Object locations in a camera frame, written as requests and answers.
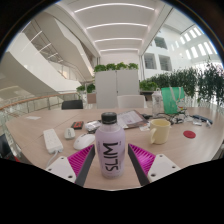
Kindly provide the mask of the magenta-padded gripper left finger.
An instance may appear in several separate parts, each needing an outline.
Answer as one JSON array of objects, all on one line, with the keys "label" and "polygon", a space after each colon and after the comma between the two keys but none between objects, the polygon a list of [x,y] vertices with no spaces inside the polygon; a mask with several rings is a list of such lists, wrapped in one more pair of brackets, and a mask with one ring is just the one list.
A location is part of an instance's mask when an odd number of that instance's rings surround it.
[{"label": "magenta-padded gripper left finger", "polygon": [[83,187],[94,157],[95,146],[90,145],[68,157],[60,156],[46,170]]}]

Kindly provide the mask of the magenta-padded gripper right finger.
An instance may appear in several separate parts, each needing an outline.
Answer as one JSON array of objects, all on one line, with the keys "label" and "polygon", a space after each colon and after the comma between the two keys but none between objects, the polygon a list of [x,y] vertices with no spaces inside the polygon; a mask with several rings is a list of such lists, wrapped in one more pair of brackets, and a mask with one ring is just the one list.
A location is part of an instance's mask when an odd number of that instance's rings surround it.
[{"label": "magenta-padded gripper right finger", "polygon": [[133,144],[128,145],[128,155],[141,186],[179,170],[179,167],[164,154],[154,155]]}]

